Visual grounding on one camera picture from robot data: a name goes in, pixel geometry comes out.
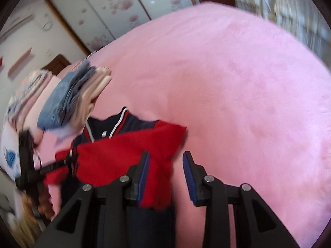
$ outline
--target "shirt sleeve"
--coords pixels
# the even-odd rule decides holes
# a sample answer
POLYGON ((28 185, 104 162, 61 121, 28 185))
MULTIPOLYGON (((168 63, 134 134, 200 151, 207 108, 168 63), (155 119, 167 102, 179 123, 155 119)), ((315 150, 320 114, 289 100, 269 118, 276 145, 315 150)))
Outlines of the shirt sleeve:
POLYGON ((24 214, 11 234, 22 248, 31 248, 41 235, 41 230, 38 224, 34 223, 27 214, 24 214))

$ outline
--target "hand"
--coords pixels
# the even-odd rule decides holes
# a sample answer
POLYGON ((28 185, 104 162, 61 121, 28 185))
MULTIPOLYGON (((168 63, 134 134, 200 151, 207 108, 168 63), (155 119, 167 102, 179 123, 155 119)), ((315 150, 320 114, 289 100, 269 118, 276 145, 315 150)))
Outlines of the hand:
MULTIPOLYGON (((53 205, 49 201, 50 197, 51 196, 48 192, 48 188, 44 186, 42 193, 39 195, 38 211, 41 215, 44 214, 48 219, 51 219, 51 217, 55 214, 53 210, 53 205)), ((37 220, 34 217, 34 214, 31 209, 33 205, 34 205, 33 200, 27 195, 24 195, 23 197, 24 211, 28 215, 28 217, 37 224, 37 220)))

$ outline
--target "silver screw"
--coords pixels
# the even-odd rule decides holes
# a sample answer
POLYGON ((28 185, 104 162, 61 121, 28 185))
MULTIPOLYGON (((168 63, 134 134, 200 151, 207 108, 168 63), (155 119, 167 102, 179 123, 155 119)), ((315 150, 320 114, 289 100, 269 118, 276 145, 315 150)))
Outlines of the silver screw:
POLYGON ((207 183, 210 183, 210 182, 212 182, 212 181, 214 181, 215 180, 215 178, 214 178, 214 176, 212 176, 212 175, 206 175, 205 176, 205 181, 207 182, 207 183))
POLYGON ((120 181, 121 181, 122 183, 127 182, 127 181, 129 181, 129 180, 130 180, 130 177, 128 177, 127 175, 122 175, 122 176, 120 177, 120 181))
POLYGON ((241 186, 241 188, 244 190, 244 191, 250 191, 252 189, 252 187, 249 185, 249 184, 243 184, 241 186))
POLYGON ((91 186, 91 185, 89 185, 89 184, 87 184, 87 185, 83 185, 83 190, 84 190, 85 192, 90 191, 91 189, 92 189, 92 186, 91 186))

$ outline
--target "black pants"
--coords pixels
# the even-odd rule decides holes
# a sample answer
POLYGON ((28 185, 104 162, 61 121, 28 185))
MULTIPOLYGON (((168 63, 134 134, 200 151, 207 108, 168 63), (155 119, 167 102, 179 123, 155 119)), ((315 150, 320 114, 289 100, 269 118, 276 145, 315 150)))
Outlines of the black pants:
MULTIPOLYGON (((61 187, 63 207, 84 184, 68 174, 61 187)), ((170 205, 165 211, 138 207, 126 208, 128 243, 130 248, 174 248, 175 211, 170 205)))

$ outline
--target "pink bedspread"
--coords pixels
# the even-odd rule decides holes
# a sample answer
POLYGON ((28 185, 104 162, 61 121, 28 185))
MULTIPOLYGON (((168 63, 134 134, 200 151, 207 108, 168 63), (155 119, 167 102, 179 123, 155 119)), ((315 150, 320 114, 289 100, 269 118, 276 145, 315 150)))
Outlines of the pink bedspread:
MULTIPOLYGON (((146 23, 90 58, 113 80, 93 116, 127 106, 188 128, 174 162, 177 247, 200 248, 205 209, 190 202, 182 153, 226 184, 250 183, 302 248, 331 217, 331 77, 274 24, 204 4, 146 23)), ((45 133, 43 162, 68 148, 45 133)), ((56 207, 58 188, 51 188, 56 207)))

